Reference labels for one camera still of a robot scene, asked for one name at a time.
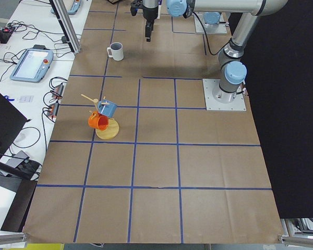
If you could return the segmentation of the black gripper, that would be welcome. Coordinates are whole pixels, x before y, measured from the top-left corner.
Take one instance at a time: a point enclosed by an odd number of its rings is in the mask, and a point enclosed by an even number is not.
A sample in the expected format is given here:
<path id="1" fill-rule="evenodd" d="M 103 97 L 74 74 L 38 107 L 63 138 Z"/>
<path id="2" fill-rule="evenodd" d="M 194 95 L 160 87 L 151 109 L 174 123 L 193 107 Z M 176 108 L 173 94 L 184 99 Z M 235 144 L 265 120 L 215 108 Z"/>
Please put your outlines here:
<path id="1" fill-rule="evenodd" d="M 135 0 L 131 2 L 130 12 L 135 16 L 139 9 L 142 9 L 143 16 L 147 20 L 145 26 L 146 41 L 151 41 L 152 31 L 154 29 L 154 21 L 158 17 L 159 1 L 158 0 Z"/>

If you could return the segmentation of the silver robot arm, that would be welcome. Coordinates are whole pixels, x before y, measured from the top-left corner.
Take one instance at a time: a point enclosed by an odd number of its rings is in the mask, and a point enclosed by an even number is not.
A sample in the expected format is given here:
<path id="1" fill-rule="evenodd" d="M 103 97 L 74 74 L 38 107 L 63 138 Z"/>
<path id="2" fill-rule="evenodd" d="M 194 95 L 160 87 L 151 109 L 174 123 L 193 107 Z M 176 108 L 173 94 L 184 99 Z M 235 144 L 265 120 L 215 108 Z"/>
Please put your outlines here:
<path id="1" fill-rule="evenodd" d="M 238 87 L 247 75 L 246 66 L 240 61 L 247 42 L 260 17 L 276 13 L 286 1 L 167 1 L 166 9 L 172 17 L 195 16 L 203 31 L 208 25 L 219 22 L 211 14 L 240 13 L 242 16 L 230 40 L 215 55 L 220 64 L 220 82 L 209 97 L 220 103 L 231 103 L 239 95 Z"/>

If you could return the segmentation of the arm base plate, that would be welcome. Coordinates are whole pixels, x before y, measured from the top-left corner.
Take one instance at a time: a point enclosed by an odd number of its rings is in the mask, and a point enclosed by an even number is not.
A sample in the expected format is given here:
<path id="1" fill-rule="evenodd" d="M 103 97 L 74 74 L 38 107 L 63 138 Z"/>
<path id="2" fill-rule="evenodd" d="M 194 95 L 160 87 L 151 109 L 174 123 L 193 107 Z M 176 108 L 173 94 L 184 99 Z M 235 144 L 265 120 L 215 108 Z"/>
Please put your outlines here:
<path id="1" fill-rule="evenodd" d="M 197 34 L 204 34 L 202 22 L 207 34 L 226 35 L 226 21 L 220 12 L 200 12 L 194 16 L 195 28 Z"/>
<path id="2" fill-rule="evenodd" d="M 202 79 L 207 111 L 246 111 L 244 95 L 239 86 L 234 93 L 220 89 L 220 79 Z"/>

